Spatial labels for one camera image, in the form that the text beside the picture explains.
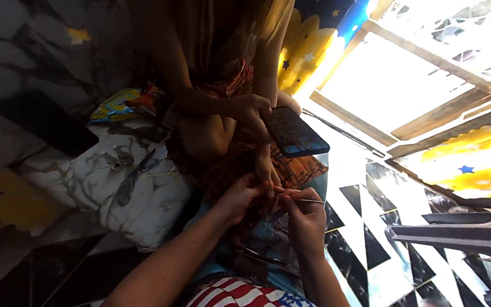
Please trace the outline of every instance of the wrist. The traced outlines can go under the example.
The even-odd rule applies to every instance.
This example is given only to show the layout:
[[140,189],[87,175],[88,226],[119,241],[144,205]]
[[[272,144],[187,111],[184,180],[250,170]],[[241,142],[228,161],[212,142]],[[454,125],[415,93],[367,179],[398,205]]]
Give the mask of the wrist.
[[297,252],[295,251],[297,255],[297,259],[300,263],[305,263],[307,265],[315,265],[317,263],[322,263],[327,261],[325,259],[325,253],[324,250],[318,251],[318,252]]
[[270,144],[260,145],[259,149],[257,150],[257,157],[270,157]]
[[232,227],[232,210],[228,208],[228,206],[224,206],[222,204],[215,204],[215,206],[209,211],[212,215],[214,222],[218,227],[223,229],[223,233],[226,232],[227,229]]

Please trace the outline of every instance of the marble floor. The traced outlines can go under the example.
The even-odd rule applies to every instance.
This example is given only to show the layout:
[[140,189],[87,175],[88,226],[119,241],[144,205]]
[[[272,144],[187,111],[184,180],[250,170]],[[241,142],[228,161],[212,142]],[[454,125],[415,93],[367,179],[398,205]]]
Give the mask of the marble floor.
[[384,233],[388,225],[427,225],[423,214],[467,208],[389,169],[316,119],[305,121],[331,145],[326,257],[350,305],[416,307],[442,298],[452,307],[487,306],[491,264],[483,255],[390,242]]

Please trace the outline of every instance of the hand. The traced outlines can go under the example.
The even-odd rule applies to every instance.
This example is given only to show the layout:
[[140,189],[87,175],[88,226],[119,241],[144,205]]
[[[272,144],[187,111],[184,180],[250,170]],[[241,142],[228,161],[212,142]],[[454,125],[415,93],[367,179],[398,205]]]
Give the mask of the hand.
[[324,256],[324,236],[327,216],[323,204],[297,202],[293,199],[321,200],[317,192],[285,190],[280,194],[280,205],[289,214],[289,240],[299,258],[316,261]]
[[269,184],[255,181],[255,173],[250,172],[238,178],[217,201],[214,210],[219,210],[230,225],[237,225],[246,215],[251,201],[266,193]]
[[271,112],[270,100],[255,94],[240,95],[226,98],[221,103],[222,115],[235,119],[251,129],[260,144],[271,141],[265,123],[259,112]]
[[266,196],[268,198],[274,197],[274,186],[281,187],[282,183],[270,159],[270,152],[260,152],[257,154],[255,157],[255,173],[260,181],[266,181],[269,184],[266,190]]

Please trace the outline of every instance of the knee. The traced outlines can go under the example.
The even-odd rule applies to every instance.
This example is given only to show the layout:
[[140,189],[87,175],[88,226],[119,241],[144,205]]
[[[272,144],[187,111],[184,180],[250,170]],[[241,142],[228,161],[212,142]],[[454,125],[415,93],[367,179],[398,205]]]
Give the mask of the knee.
[[223,144],[215,136],[185,143],[185,150],[189,155],[203,164],[215,163],[224,157],[228,151],[228,144]]
[[297,113],[298,115],[301,114],[302,108],[301,105],[298,104],[296,100],[293,99],[289,94],[284,93],[283,91],[278,92],[278,107],[289,107],[293,112]]
[[290,101],[288,107],[291,108],[291,110],[293,110],[296,114],[301,115],[301,113],[302,113],[301,105],[298,104],[298,102],[296,100],[294,100],[293,98],[291,98],[291,101]]

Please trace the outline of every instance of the orange patterned fabric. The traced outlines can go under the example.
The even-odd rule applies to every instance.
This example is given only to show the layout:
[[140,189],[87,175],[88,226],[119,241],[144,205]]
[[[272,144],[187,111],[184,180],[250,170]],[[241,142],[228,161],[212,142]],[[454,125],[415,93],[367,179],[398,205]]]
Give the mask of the orange patterned fabric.
[[[228,153],[220,161],[204,165],[189,156],[181,138],[175,134],[166,141],[168,155],[180,173],[208,192],[210,200],[217,200],[236,179],[255,170],[256,144],[249,130],[236,127],[228,146]],[[276,144],[271,144],[271,159],[283,188],[298,189],[313,178],[323,175],[328,168],[313,156],[283,157]]]

